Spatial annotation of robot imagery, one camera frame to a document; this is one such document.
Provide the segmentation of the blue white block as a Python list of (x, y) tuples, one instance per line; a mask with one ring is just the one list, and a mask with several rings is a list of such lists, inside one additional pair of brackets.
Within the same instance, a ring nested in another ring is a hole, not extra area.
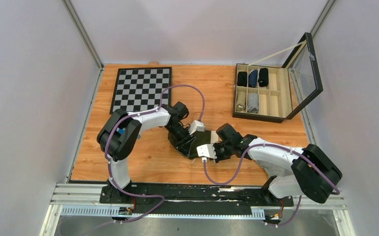
[(122, 135), (124, 133), (124, 129), (117, 129), (117, 133), (119, 133), (120, 135)]

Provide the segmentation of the aluminium frame post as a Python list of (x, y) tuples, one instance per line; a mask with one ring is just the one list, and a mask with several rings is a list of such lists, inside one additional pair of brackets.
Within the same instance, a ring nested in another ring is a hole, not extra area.
[(332, 7), (337, 2), (337, 0), (327, 0), (325, 2), (324, 7), (322, 8), (320, 14), (318, 15), (316, 21), (314, 22), (310, 34), (312, 36), (316, 36), (319, 29), (321, 28), (322, 24), (326, 20), (327, 16), (329, 15), (330, 11), (332, 10)]
[(65, 6), (69, 17), (71, 18), (73, 24), (75, 25), (75, 28), (77, 29), (93, 61), (95, 62), (99, 70), (101, 71), (104, 68), (104, 63), (102, 62), (100, 56), (98, 55), (96, 48), (94, 47), (84, 25), (82, 24), (82, 21), (74, 7), (73, 2), (71, 0), (62, 0), (61, 2)]

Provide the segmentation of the left aluminium frame post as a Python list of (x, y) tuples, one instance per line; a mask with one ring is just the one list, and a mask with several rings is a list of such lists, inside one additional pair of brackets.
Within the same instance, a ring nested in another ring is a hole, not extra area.
[(69, 17), (71, 18), (73, 24), (75, 25), (75, 28), (77, 29), (93, 61), (95, 62), (99, 70), (101, 71), (104, 68), (104, 63), (102, 62), (100, 56), (98, 55), (96, 48), (94, 47), (84, 25), (82, 24), (82, 21), (74, 7), (73, 2), (71, 0), (62, 0), (61, 2), (65, 6)]

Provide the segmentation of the black rolled underwear tall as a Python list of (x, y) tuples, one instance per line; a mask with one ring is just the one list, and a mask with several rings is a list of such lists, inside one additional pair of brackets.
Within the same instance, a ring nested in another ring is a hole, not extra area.
[(268, 68), (261, 68), (258, 72), (258, 85), (259, 87), (266, 87), (269, 84), (269, 71)]

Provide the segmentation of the grey rolled underwear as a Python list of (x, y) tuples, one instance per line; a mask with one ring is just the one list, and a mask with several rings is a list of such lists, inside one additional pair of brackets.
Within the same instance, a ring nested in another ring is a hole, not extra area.
[(259, 112), (259, 95), (257, 93), (248, 93), (247, 112), (254, 114)]

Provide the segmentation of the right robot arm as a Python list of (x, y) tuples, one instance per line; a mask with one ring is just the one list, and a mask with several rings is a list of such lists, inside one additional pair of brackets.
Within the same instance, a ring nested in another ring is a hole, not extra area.
[(340, 194), (337, 184), (343, 174), (317, 145), (289, 147), (255, 135), (242, 136), (228, 123), (216, 133), (220, 138), (212, 145), (216, 162), (235, 155), (241, 160), (263, 161), (282, 168), (283, 176), (270, 176), (261, 192), (267, 205), (274, 205), (287, 196), (301, 195), (324, 204), (330, 195)]

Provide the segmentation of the black white chessboard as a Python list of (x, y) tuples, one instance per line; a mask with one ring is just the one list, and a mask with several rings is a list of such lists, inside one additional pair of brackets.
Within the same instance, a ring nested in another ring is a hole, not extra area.
[(160, 104), (171, 104), (171, 67), (120, 68), (112, 96), (110, 114), (117, 109), (138, 112)]

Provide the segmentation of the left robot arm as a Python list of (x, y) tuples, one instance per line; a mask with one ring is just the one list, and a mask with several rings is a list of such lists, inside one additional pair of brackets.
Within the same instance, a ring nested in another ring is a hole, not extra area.
[(108, 163), (109, 177), (107, 186), (102, 188), (101, 203), (127, 203), (131, 198), (159, 198), (162, 195), (144, 195), (131, 193), (131, 178), (128, 172), (127, 158), (142, 132), (164, 127), (172, 146), (184, 157), (190, 156), (190, 148), (195, 141), (195, 132), (204, 131), (204, 123), (198, 119), (190, 125), (181, 121), (189, 115), (187, 107), (178, 102), (174, 106), (161, 105), (153, 109), (126, 112), (118, 109), (112, 113), (97, 135), (97, 142), (104, 152)]

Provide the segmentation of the navy rolled underwear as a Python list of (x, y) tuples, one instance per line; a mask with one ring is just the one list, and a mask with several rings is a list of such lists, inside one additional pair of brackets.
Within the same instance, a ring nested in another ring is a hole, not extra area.
[(248, 75), (248, 87), (255, 88), (258, 83), (258, 70), (252, 70)]

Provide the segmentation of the black compartment storage box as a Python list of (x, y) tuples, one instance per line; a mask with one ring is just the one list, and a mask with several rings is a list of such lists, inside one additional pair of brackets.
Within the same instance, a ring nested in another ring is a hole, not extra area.
[[(255, 88), (237, 86), (237, 73), (249, 73), (268, 68), (269, 84)], [(239, 91), (246, 92), (246, 106), (242, 112), (235, 110)], [(282, 123), (294, 118), (308, 104), (323, 92), (313, 36), (306, 32), (295, 45), (251, 63), (238, 63), (235, 66), (233, 111), (234, 118)], [(247, 112), (248, 93), (259, 95), (259, 112)]]

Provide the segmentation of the green underwear white waistband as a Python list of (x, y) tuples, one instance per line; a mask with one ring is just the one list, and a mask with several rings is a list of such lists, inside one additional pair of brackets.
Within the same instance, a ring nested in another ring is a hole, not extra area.
[(206, 130), (205, 132), (195, 132), (195, 146), (201, 146), (205, 144), (213, 144), (219, 141), (219, 137), (215, 131)]

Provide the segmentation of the right aluminium frame post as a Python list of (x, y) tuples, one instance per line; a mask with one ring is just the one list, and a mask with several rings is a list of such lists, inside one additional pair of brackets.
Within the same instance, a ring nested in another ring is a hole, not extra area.
[(329, 15), (330, 11), (332, 10), (332, 7), (337, 2), (337, 0), (327, 0), (325, 2), (324, 7), (322, 8), (320, 14), (318, 15), (316, 21), (314, 22), (310, 34), (312, 36), (316, 36), (319, 29), (321, 28), (322, 24), (326, 20), (327, 16)]

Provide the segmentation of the beige rolled underwear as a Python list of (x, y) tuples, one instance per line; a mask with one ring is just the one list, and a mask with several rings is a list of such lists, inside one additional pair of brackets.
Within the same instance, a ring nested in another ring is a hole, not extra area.
[(246, 106), (246, 92), (239, 91), (236, 96), (235, 110), (237, 112), (242, 112), (245, 110)]

